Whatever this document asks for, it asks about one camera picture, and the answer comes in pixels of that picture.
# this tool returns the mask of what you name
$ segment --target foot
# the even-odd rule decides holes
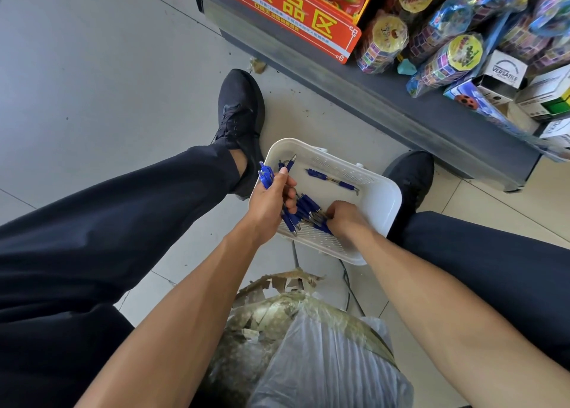
[[[246,156],[246,170],[230,192],[242,200],[250,197],[259,161],[263,160],[259,135],[264,122],[265,104],[256,81],[249,73],[232,69],[219,91],[219,129],[212,143],[224,145],[228,150],[241,150]]]
[[[402,192],[402,206],[388,235],[393,240],[400,235],[431,188],[433,156],[425,151],[409,151],[394,160],[382,175],[394,181]]]

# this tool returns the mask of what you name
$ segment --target hand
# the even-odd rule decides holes
[[[335,237],[349,239],[352,241],[353,235],[360,228],[372,230],[367,220],[362,216],[356,205],[346,201],[335,201],[327,210],[327,226]]]
[[[259,182],[250,198],[249,210],[243,217],[253,227],[259,244],[267,243],[277,232],[281,223],[283,202],[289,213],[297,212],[297,182],[289,177],[287,168],[281,168],[273,184],[266,189]]]

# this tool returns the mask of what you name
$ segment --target pant leg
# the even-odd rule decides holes
[[[570,249],[434,212],[415,214],[399,243],[463,282],[570,370]]]
[[[133,329],[113,304],[238,181],[193,147],[0,227],[0,405],[73,406]]]

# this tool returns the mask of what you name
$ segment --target white plastic basket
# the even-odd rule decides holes
[[[289,160],[294,154],[297,155],[297,159],[290,174],[298,183],[299,193],[310,196],[325,211],[336,200],[353,203],[376,231],[384,236],[388,234],[402,204],[402,194],[394,181],[294,138],[284,138],[273,144],[267,153],[265,163],[277,173],[279,161]],[[356,186],[360,189],[359,195],[331,181],[310,177],[305,172],[306,168],[313,168]],[[351,264],[366,264],[362,255],[352,245],[342,243],[336,237],[316,230],[308,224],[301,224],[301,229],[297,237],[294,237],[285,222],[281,221],[277,232]]]

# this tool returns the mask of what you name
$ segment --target person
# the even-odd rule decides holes
[[[286,169],[256,187],[265,107],[234,69],[211,145],[119,176],[0,227],[3,407],[188,406],[257,249],[276,233]],[[352,204],[328,226],[364,256],[436,367],[474,406],[567,406],[570,251],[432,212],[416,213],[433,159],[387,169],[403,204],[386,239]],[[113,307],[226,194],[243,219],[136,328]]]

